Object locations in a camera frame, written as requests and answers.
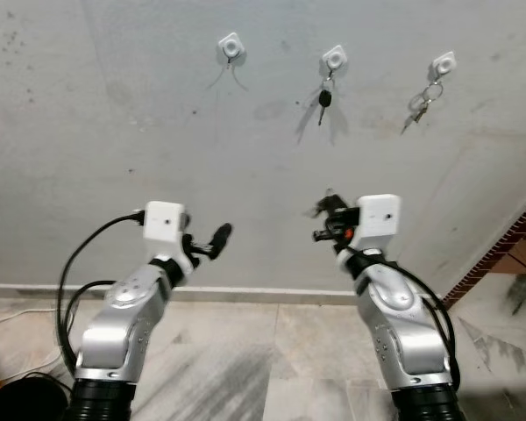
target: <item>baseboard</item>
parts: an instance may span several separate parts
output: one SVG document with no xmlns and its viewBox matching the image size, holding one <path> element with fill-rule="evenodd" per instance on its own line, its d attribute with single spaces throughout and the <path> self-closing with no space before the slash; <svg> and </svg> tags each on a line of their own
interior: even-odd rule
<svg viewBox="0 0 526 421">
<path fill-rule="evenodd" d="M 82 285 L 68 285 L 68 295 Z M 108 287 L 88 291 L 84 297 L 103 298 Z M 0 284 L 0 298 L 54 298 L 56 285 Z M 315 289 L 179 287 L 174 289 L 172 301 L 225 302 L 225 303 L 279 303 L 354 305 L 353 291 L 328 291 Z"/>
</svg>

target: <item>metal key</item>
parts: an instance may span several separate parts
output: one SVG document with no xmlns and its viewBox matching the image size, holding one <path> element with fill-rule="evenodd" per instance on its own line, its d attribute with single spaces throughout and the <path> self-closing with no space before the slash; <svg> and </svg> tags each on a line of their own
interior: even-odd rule
<svg viewBox="0 0 526 421">
<path fill-rule="evenodd" d="M 427 100 L 421 105 L 421 110 L 417 112 L 413 120 L 415 120 L 416 123 L 419 123 L 419 120 L 427 113 L 427 110 L 429 109 L 429 104 L 432 102 L 432 100 Z"/>
<path fill-rule="evenodd" d="M 317 125 L 322 125 L 322 118 L 325 109 L 331 105 L 331 92 L 327 89 L 323 89 L 319 94 L 318 102 L 322 106 L 322 109 L 319 111 L 319 121 L 317 122 Z"/>
</svg>

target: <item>marble floor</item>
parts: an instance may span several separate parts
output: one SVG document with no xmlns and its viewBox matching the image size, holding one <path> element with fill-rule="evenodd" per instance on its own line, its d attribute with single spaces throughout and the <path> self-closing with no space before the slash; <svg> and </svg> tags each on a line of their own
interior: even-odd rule
<svg viewBox="0 0 526 421">
<path fill-rule="evenodd" d="M 95 300 L 81 303 L 72 332 L 76 345 L 99 305 Z M 52 306 L 48 300 L 0 299 L 0 318 Z M 70 383 L 55 359 L 53 314 L 26 313 L 0 324 L 0 378 L 53 360 L 41 371 Z M 458 312 L 454 323 L 460 402 L 468 420 L 526 420 L 526 351 L 496 342 L 495 332 L 484 332 L 464 317 Z M 171 303 L 152 336 L 132 419 L 394 418 L 355 307 Z"/>
</svg>

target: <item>gray concrete wall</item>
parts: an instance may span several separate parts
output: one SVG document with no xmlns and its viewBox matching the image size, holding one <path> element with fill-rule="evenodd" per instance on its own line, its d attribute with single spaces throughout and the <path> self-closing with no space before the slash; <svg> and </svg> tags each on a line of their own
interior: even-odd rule
<svg viewBox="0 0 526 421">
<path fill-rule="evenodd" d="M 232 31 L 247 60 L 215 82 Z M 302 132 L 336 44 L 350 66 Z M 449 50 L 444 97 L 400 135 Z M 450 289 L 526 204 L 526 1 L 0 2 L 0 282 L 56 282 L 88 233 L 157 199 L 199 239 L 236 226 L 196 285 L 349 289 L 303 216 L 328 187 L 401 195 L 392 256 Z M 105 234 L 71 282 L 124 275 L 140 235 Z"/>
</svg>

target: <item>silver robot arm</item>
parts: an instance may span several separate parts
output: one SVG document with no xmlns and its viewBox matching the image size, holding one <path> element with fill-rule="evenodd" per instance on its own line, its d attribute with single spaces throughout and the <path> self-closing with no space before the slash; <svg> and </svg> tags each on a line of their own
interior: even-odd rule
<svg viewBox="0 0 526 421">
<path fill-rule="evenodd" d="M 400 420 L 461 421 L 452 387 L 451 367 L 457 369 L 453 354 L 430 324 L 409 272 L 384 257 L 397 233 L 400 203 L 394 195 L 363 196 L 349 208 L 341 197 L 329 194 L 314 213 L 327 212 L 325 230 L 314 232 L 313 238 L 335 242 L 338 266 L 354 280 L 359 314 Z"/>
<path fill-rule="evenodd" d="M 103 307 L 83 333 L 77 353 L 75 386 L 64 420 L 128 420 L 154 326 L 172 289 L 199 264 L 194 254 L 214 260 L 231 234 L 222 225 L 209 244 L 184 234 L 185 208 L 177 203 L 146 206 L 147 261 L 107 292 Z"/>
</svg>

